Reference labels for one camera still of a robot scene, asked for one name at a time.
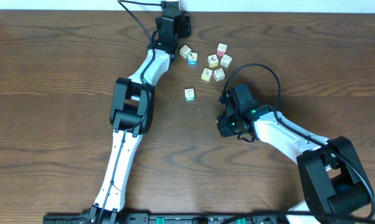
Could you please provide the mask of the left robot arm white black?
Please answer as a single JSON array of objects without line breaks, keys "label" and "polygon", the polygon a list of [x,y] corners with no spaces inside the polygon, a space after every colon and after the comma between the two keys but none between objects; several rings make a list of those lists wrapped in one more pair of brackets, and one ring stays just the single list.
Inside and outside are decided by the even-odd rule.
[{"label": "left robot arm white black", "polygon": [[178,40],[191,35],[190,18],[178,2],[163,1],[156,30],[148,36],[145,61],[128,78],[118,78],[113,91],[110,124],[112,152],[102,187],[87,223],[116,223],[125,206],[125,191],[135,152],[153,119],[155,86],[175,58]]}]

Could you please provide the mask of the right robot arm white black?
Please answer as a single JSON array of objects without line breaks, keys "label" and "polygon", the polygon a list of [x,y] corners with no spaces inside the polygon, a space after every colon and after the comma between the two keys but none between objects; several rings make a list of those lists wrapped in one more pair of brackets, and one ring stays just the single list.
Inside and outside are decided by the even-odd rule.
[{"label": "right robot arm white black", "polygon": [[375,214],[374,191],[352,142],[340,136],[315,135],[286,119],[270,105],[259,105],[246,84],[224,90],[219,98],[225,114],[218,116],[221,136],[270,144],[298,166],[304,200],[285,216],[289,223],[344,223],[370,205]]}]

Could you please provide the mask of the wooden block green side far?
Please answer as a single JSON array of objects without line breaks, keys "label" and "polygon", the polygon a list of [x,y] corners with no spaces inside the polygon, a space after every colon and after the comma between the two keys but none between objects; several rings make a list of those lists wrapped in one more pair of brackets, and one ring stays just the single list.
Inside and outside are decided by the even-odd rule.
[{"label": "wooden block green side far", "polygon": [[188,58],[188,55],[192,52],[192,48],[190,48],[188,45],[184,45],[180,48],[180,55],[187,59]]}]

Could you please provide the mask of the wooden block blue letter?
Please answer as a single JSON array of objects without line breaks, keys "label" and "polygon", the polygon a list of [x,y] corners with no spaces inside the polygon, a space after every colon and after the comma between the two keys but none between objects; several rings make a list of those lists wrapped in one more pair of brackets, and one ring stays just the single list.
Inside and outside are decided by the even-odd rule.
[{"label": "wooden block blue letter", "polygon": [[187,62],[189,65],[197,65],[198,53],[189,52],[187,55]]}]

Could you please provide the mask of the plain wooden block letter J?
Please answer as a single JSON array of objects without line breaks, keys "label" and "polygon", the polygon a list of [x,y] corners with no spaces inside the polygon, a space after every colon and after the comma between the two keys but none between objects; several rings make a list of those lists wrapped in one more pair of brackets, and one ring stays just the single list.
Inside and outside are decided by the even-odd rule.
[{"label": "plain wooden block letter J", "polygon": [[213,76],[214,76],[215,81],[218,82],[218,81],[225,79],[225,72],[222,68],[218,68],[214,70]]}]

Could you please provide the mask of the wooden block yellow border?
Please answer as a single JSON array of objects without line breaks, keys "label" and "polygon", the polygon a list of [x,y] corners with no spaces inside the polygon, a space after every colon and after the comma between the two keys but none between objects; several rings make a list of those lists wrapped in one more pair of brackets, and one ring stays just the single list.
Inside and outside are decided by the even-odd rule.
[{"label": "wooden block yellow border", "polygon": [[201,79],[209,82],[211,80],[212,74],[213,74],[213,70],[209,68],[204,68],[201,74]]}]

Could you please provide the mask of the wooden block green letter side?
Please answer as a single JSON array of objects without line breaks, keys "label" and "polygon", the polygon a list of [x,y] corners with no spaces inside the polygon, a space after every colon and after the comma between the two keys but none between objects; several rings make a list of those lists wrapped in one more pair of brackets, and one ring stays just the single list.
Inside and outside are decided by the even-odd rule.
[{"label": "wooden block green letter side", "polygon": [[232,57],[229,56],[229,55],[224,55],[222,58],[221,58],[221,66],[225,67],[225,68],[228,68],[232,63]]}]

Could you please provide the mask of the wooden block yellow letter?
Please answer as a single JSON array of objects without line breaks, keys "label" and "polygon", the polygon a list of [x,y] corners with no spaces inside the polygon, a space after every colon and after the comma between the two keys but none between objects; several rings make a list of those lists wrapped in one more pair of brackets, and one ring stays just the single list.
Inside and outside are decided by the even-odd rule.
[{"label": "wooden block yellow letter", "polygon": [[218,59],[218,56],[216,54],[214,55],[209,55],[207,57],[207,62],[208,62],[208,65],[210,68],[214,68],[214,67],[217,67],[219,65],[219,59]]}]

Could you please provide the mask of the wooden block red letter M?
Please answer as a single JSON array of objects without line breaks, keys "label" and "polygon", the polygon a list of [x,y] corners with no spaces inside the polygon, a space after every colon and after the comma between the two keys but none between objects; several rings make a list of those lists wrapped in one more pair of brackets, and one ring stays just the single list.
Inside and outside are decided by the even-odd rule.
[{"label": "wooden block red letter M", "polygon": [[223,57],[226,53],[227,45],[223,43],[219,43],[217,47],[217,55]]}]

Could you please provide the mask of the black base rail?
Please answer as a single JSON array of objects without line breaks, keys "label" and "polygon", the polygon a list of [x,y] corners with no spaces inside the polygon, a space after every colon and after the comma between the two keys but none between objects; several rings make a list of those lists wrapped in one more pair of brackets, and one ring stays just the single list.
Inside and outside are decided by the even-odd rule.
[{"label": "black base rail", "polygon": [[[97,222],[98,216],[80,215],[45,215],[43,224],[91,224]],[[115,224],[221,224],[232,218],[231,215],[164,215],[148,213],[124,213],[112,215],[104,213],[101,223]],[[295,215],[256,215],[235,220],[241,224],[278,224],[278,223],[318,223],[310,216]]]}]

